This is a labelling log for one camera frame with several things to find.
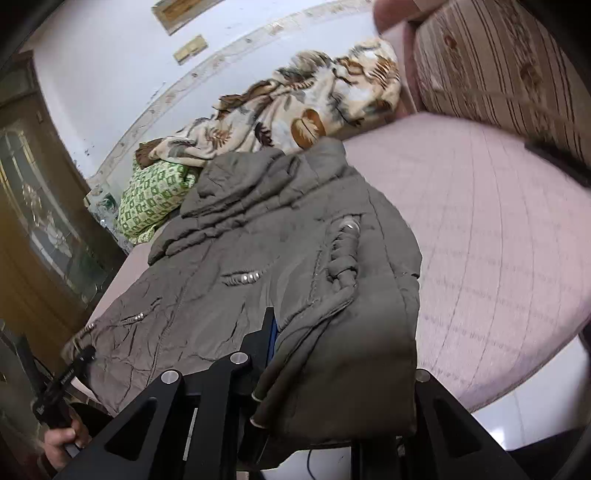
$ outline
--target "black metal frame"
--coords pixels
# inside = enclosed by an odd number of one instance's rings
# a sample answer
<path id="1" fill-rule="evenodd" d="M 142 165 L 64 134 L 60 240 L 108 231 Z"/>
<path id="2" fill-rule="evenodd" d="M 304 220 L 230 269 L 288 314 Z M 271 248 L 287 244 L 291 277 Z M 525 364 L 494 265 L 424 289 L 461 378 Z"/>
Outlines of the black metal frame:
<path id="1" fill-rule="evenodd" d="M 49 382 L 37 367 L 27 337 L 19 337 L 14 349 L 35 395 L 35 400 L 31 404 L 35 418 L 51 429 L 68 428 L 72 424 L 72 419 L 63 398 L 66 388 L 72 379 L 82 375 L 86 366 L 94 360 L 95 348 L 91 345 L 85 347 L 59 377 Z M 74 443 L 68 443 L 64 448 L 71 457 L 75 457 L 80 451 Z"/>
<path id="2" fill-rule="evenodd" d="M 274 438 L 250 422 L 256 409 L 251 393 L 270 358 L 275 328 L 273 310 L 267 309 L 262 329 L 242 342 L 246 355 L 228 355 L 186 377 L 163 373 L 56 478 L 230 480 L 237 469 L 259 471 Z M 352 480 L 527 479 L 437 380 L 417 372 L 417 434 L 351 441 Z"/>

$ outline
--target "gray jacket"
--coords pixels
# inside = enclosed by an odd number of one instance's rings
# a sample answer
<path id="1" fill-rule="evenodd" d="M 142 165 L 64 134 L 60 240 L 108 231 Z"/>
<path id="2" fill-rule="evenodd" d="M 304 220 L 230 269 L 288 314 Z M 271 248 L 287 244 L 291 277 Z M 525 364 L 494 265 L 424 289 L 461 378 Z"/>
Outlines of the gray jacket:
<path id="1" fill-rule="evenodd" d="M 315 442 L 413 430 L 421 254 L 340 141 L 211 161 L 149 262 L 76 337 L 96 347 L 88 383 L 111 413 L 167 369 L 237 351 L 272 306 L 256 424 Z"/>

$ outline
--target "wooden door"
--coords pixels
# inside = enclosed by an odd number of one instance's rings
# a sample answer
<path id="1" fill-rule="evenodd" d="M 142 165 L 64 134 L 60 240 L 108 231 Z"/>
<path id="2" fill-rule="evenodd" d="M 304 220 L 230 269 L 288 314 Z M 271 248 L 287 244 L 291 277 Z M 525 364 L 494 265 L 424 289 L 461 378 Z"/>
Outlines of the wooden door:
<path id="1" fill-rule="evenodd" d="M 53 371 L 125 259 L 84 207 L 88 191 L 30 59 L 17 63 L 0 79 L 0 317 Z"/>

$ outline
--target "floor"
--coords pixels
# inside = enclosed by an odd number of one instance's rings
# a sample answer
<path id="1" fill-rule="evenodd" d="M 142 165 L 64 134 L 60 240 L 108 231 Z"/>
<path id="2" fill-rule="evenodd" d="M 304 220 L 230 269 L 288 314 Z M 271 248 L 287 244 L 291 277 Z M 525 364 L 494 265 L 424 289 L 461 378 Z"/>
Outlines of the floor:
<path id="1" fill-rule="evenodd" d="M 513 392 L 478 410 L 474 417 L 505 450 L 513 450 L 586 423 L 591 414 L 591 359 L 579 338 Z M 309 479 L 308 452 L 296 452 L 267 480 Z M 315 450 L 316 480 L 348 480 L 350 450 Z"/>

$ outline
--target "handle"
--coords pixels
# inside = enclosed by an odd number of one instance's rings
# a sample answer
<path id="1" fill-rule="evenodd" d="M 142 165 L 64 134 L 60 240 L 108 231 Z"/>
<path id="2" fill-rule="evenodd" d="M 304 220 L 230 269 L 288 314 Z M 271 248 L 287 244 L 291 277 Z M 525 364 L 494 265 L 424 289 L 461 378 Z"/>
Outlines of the handle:
<path id="1" fill-rule="evenodd" d="M 80 453 L 80 449 L 76 446 L 75 443 L 66 443 L 64 445 L 64 450 L 72 458 L 74 458 L 76 455 L 78 455 Z"/>

